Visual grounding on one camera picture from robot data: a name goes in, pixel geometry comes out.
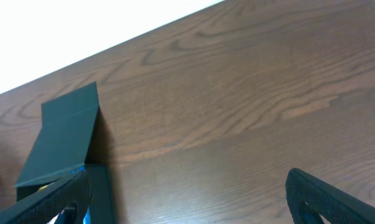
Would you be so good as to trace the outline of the blue Oreo cookie pack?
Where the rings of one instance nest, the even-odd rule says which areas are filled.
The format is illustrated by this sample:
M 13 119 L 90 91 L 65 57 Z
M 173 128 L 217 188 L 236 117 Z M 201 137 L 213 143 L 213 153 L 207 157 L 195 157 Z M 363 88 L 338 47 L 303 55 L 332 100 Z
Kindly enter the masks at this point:
M 87 174 L 84 167 L 80 167 L 78 170 L 73 171 L 73 173 L 76 173 L 76 172 Z M 89 210 L 89 203 L 87 205 L 82 224 L 91 224 L 91 215 L 90 215 L 90 210 Z

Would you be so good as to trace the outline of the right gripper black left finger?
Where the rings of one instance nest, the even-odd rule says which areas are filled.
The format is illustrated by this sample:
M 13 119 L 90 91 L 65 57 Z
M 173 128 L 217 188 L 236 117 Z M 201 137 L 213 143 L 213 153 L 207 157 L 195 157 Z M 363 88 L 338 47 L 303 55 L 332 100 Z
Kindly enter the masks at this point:
M 88 174 L 71 173 L 0 212 L 0 223 L 82 223 L 91 198 Z

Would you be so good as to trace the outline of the yellow Hacks candy bag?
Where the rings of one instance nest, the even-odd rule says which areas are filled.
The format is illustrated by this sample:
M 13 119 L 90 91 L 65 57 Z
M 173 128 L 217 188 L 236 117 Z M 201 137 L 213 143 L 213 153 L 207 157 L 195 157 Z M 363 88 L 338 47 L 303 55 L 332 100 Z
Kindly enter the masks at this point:
M 50 185 L 50 184 L 48 184 L 48 185 L 43 185 L 43 186 L 39 187 L 37 191 L 41 191 L 41 190 L 43 190 L 44 188 L 48 187 L 49 185 Z

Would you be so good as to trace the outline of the black gift box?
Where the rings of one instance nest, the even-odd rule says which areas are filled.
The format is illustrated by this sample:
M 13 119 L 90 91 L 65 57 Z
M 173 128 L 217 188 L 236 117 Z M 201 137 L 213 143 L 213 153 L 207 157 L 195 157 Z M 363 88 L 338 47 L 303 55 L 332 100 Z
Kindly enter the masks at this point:
M 85 170 L 92 189 L 90 223 L 116 223 L 108 166 L 108 133 L 96 83 L 47 101 L 42 127 L 15 183 L 20 201 L 39 187 L 75 170 Z

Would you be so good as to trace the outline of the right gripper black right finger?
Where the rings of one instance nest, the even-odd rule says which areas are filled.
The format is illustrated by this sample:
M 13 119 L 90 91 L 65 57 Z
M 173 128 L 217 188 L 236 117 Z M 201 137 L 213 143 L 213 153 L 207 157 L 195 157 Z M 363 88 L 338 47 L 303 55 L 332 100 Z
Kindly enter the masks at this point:
M 294 223 L 375 224 L 375 207 L 301 169 L 289 170 L 285 191 Z

